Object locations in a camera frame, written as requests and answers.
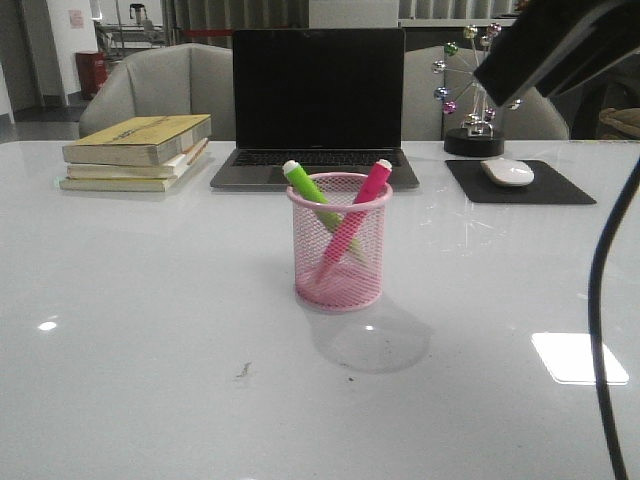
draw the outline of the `fire extinguisher box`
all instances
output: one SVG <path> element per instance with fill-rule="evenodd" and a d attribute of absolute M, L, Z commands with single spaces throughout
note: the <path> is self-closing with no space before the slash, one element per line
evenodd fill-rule
<path fill-rule="evenodd" d="M 76 52 L 82 98 L 91 100 L 107 81 L 107 67 L 102 52 Z"/>

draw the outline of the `stack of books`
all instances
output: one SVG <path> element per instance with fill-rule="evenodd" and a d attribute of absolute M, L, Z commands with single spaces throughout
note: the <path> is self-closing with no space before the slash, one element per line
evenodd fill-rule
<path fill-rule="evenodd" d="M 63 190 L 164 192 L 192 168 L 210 115 L 134 117 L 62 147 Z"/>

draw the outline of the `mouse pad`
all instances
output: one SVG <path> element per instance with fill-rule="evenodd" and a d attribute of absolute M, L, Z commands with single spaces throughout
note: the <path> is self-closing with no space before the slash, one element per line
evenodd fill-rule
<path fill-rule="evenodd" d="M 501 187 L 482 170 L 480 160 L 446 160 L 469 200 L 476 203 L 591 205 L 596 201 L 541 160 L 523 160 L 535 175 L 524 187 Z"/>

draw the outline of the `laptop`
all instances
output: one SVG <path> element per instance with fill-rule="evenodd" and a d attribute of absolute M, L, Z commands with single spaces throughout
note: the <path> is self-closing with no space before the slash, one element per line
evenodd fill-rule
<path fill-rule="evenodd" d="M 385 158 L 394 188 L 417 187 L 400 147 L 404 46 L 399 28 L 235 31 L 236 148 L 211 186 L 280 189 L 287 160 L 367 173 Z"/>

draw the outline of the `mouse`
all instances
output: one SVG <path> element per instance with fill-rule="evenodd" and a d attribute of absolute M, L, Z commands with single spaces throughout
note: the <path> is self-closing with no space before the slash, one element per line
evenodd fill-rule
<path fill-rule="evenodd" d="M 503 187 L 524 187 L 533 182 L 533 170 L 521 160 L 500 157 L 482 160 L 480 165 L 493 183 Z"/>

